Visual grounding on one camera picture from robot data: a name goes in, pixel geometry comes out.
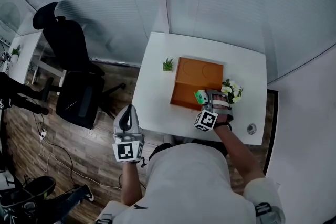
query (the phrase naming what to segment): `wooden floor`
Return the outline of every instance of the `wooden floor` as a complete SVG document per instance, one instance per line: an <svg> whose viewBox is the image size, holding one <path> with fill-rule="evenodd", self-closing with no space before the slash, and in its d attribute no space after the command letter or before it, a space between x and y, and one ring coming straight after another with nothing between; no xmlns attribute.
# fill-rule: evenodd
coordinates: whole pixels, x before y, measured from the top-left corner
<svg viewBox="0 0 336 224"><path fill-rule="evenodd" d="M106 89L124 82L127 87L125 90L118 90L111 95L111 108L117 114L127 104L132 102L132 97L139 74L138 68L120 67L112 65L100 65L106 72L104 77ZM49 73L41 72L38 77L38 84L32 86L35 90L43 87ZM27 77L27 83L31 81L32 72ZM95 127L92 130L84 129L64 121L55 113L57 102L56 93L49 97L48 106L50 114L44 117L44 126L47 130L46 140L51 143L64 147L71 155L74 171L83 176L108 186L118 187L118 178L121 174L121 164L117 163L112 149L113 120L105 113L99 111ZM258 158L260 165L263 167L268 151L271 126L273 119L272 94L267 96L267 113L265 122L264 140L261 146L250 146L250 149ZM41 116L37 115L36 119L40 122ZM73 187L70 179L70 170L62 164L50 158L48 172L45 173L37 160L37 155L42 154L43 150L40 143L34 116L31 112L16 107L5 111L4 121L7 123L7 134L9 136L9 151L13 155L13 162L16 168L16 176L23 183L24 175L28 177L39 177L42 175L52 176L56 180L56 189L53 196L57 196ZM157 135L150 131L144 131L145 147L143 156L148 161L148 157L156 148L162 144L163 136ZM43 142L45 148L45 157L40 158L41 164L46 169L49 154L55 155L60 161L70 167L68 155L61 149L50 146ZM234 191L242 193L243 181L237 171L232 167L229 157L227 158L231 175L231 184ZM140 180L145 183L145 168L138 165ZM73 173L75 182L79 185L88 183L94 193L94 202L83 201L71 213L71 223L89 223L98 216L100 211L110 200L120 200L120 190L98 185L89 179L85 179L78 174Z"/></svg>

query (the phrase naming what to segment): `green object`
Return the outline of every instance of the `green object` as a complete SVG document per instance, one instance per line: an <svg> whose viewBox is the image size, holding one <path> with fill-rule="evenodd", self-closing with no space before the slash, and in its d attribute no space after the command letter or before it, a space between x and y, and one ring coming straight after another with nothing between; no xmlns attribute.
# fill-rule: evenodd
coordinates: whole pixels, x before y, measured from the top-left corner
<svg viewBox="0 0 336 224"><path fill-rule="evenodd" d="M166 60L166 62L163 62L163 71L172 71L173 70L173 58L170 60Z"/></svg>
<svg viewBox="0 0 336 224"><path fill-rule="evenodd" d="M204 90L199 90L198 92L194 92L194 95L199 104L206 104L208 102L208 95Z"/></svg>
<svg viewBox="0 0 336 224"><path fill-rule="evenodd" d="M12 50L12 55L20 55L21 46L19 45L16 49Z"/></svg>

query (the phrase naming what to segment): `hand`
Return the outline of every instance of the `hand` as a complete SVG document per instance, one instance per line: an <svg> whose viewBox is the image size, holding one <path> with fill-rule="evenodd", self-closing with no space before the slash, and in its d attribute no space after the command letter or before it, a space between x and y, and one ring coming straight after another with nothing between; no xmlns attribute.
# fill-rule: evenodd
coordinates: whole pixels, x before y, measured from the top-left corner
<svg viewBox="0 0 336 224"><path fill-rule="evenodd" d="M222 95L218 95L218 94L213 96L213 100L222 100L222 101L228 102L226 97L224 97ZM215 109L227 109L226 106L218 105L218 104L214 104L213 108L215 108ZM216 123L222 123L222 122L226 122L226 121L227 121L227 115L226 114L219 114L218 117L217 117Z"/></svg>

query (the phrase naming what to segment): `white desk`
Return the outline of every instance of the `white desk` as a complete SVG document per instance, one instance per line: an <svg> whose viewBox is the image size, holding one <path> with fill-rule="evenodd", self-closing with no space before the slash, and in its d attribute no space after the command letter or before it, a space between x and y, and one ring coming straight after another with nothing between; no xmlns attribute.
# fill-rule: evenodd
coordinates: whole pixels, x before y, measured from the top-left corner
<svg viewBox="0 0 336 224"><path fill-rule="evenodd" d="M47 65L46 63L42 62L40 60L41 56L39 58L33 57L34 51L41 38L41 35L42 35L42 32L37 32L37 33L32 33L29 35L19 36L19 37L14 38L8 52L11 54L13 49L16 49L20 45L21 46L20 56L17 60L17 63L5 62L3 64L2 72L5 72L6 74L9 75L9 77L16 80L17 82L24 84L26 80L27 72L30 66L30 62L33 62L38 67L41 67L61 77L61 81L62 81L62 78L65 75L65 72L61 72ZM35 75L36 75L36 71L34 74L32 84L34 84Z"/></svg>
<svg viewBox="0 0 336 224"><path fill-rule="evenodd" d="M172 73L162 71L162 62L174 58ZM200 59L224 65L224 78L240 84L243 98L233 104L233 132L245 144L260 145L266 114L265 55L248 49L206 39L152 32L142 61L132 104L137 109L140 127L155 132L219 141L213 132L193 126L198 111L171 105L179 57ZM249 124L257 126L253 135Z"/></svg>

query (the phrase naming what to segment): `leg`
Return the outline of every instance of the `leg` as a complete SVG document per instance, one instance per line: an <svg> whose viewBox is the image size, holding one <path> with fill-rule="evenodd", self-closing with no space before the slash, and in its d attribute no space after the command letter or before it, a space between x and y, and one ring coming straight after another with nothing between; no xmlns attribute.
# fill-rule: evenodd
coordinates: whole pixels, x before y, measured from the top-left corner
<svg viewBox="0 0 336 224"><path fill-rule="evenodd" d="M12 105L17 106L19 108L27 109L32 111L35 114L44 114L48 112L47 108L43 108L40 105L34 104L30 101L28 101L26 98L19 96L18 94L15 94L10 97L12 101Z"/></svg>
<svg viewBox="0 0 336 224"><path fill-rule="evenodd" d="M11 90L12 93L22 93L24 95L27 95L27 96L33 98L33 99L39 99L40 93L34 91L29 86L23 85L23 84L15 81L14 79L11 79L10 77L8 77L6 80L7 80L7 85L8 85L8 87Z"/></svg>
<svg viewBox="0 0 336 224"><path fill-rule="evenodd" d="M55 223L65 217L91 191L87 185L72 194L64 194L57 199L41 201L37 223Z"/></svg>

